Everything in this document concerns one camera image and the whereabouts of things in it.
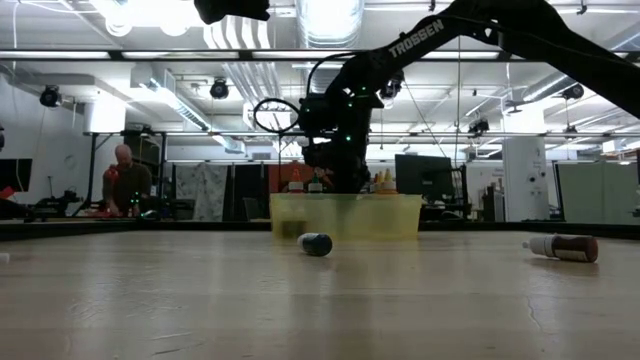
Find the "yellow plastic bin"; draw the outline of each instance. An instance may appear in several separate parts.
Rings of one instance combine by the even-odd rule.
[[[272,231],[276,239],[413,240],[421,204],[419,195],[272,194]]]

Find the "shirt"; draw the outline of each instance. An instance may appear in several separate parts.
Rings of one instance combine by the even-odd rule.
[[[146,166],[133,163],[130,168],[118,166],[118,179],[115,184],[104,176],[102,178],[102,196],[105,200],[113,199],[121,213],[128,213],[131,198],[138,192],[140,195],[151,193],[151,172]]]

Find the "table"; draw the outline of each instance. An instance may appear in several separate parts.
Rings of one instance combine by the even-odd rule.
[[[6,359],[637,359],[640,243],[597,264],[532,234],[347,241],[310,258],[266,232],[0,243]]]

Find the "security camera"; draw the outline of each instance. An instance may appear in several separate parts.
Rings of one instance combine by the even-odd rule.
[[[229,87],[227,86],[227,79],[217,78],[213,81],[213,86],[209,90],[211,97],[216,100],[226,99],[229,96]]]
[[[48,108],[57,108],[62,104],[62,95],[58,85],[47,85],[40,95],[40,104]]]
[[[560,96],[565,100],[577,100],[584,96],[584,88],[580,84],[575,84],[570,88],[565,89],[562,93],[560,93]]]
[[[402,82],[404,81],[404,72],[402,70],[393,74],[391,80],[380,89],[380,98],[384,100],[390,100],[395,98],[400,90],[402,90]]]
[[[469,134],[472,134],[472,138],[476,138],[489,131],[489,121],[487,119],[478,119],[469,124]]]

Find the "brown bottle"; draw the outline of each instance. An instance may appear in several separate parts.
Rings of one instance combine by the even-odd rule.
[[[525,241],[522,247],[560,260],[592,263],[598,259],[598,240],[593,236],[547,235]]]

